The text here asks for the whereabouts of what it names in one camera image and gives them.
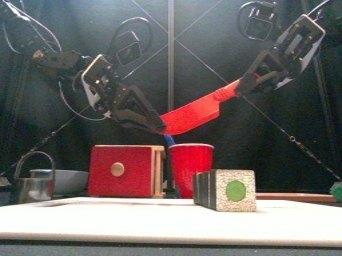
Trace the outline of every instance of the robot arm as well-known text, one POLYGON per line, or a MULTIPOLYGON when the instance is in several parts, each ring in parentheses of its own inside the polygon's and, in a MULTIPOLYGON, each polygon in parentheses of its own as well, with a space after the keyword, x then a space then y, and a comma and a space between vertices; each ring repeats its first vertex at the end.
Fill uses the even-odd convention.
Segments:
POLYGON ((17 8, 5 0, 0 1, 0 22, 13 39, 13 48, 53 78, 73 80, 81 74, 79 82, 89 105, 96 112, 112 118, 124 127, 162 131, 165 125, 144 94, 136 86, 121 84, 114 72, 118 64, 126 64, 140 57, 138 40, 133 32, 125 32, 113 37, 110 42, 113 50, 109 51, 108 57, 98 55, 92 59, 74 51, 53 50, 30 19, 21 15, 17 8))

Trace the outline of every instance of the green object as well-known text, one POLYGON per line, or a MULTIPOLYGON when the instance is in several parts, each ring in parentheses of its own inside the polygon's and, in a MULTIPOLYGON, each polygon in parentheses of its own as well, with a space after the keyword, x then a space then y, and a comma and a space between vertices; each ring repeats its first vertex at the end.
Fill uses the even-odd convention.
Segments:
POLYGON ((329 188, 329 194, 342 203, 342 182, 333 183, 333 186, 329 188))
POLYGON ((245 197, 244 184, 237 180, 230 181, 225 186, 225 195, 230 201, 238 202, 245 197))

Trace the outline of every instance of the spatula handle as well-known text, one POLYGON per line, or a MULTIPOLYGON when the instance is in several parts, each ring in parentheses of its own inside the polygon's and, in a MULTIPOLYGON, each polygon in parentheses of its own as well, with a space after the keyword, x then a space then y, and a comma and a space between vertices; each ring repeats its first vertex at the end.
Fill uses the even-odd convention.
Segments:
POLYGON ((213 99, 216 101, 222 102, 236 96, 234 89, 238 85, 238 81, 240 79, 234 80, 232 83, 226 84, 213 92, 213 99))

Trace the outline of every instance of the table surface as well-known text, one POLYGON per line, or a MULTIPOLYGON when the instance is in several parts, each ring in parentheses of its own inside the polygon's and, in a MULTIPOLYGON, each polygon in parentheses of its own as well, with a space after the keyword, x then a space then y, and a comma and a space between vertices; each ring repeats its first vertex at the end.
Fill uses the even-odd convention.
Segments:
POLYGON ((216 212, 190 199, 78 197, 3 206, 0 216, 5 240, 342 248, 342 208, 284 200, 216 212))

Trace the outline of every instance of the speckled cube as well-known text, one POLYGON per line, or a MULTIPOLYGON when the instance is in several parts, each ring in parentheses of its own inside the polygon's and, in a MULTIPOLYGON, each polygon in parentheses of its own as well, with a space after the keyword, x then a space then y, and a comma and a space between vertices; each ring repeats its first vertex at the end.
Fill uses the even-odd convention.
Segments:
POLYGON ((193 202, 216 211, 253 212, 255 175, 252 170, 214 169, 193 176, 193 202))

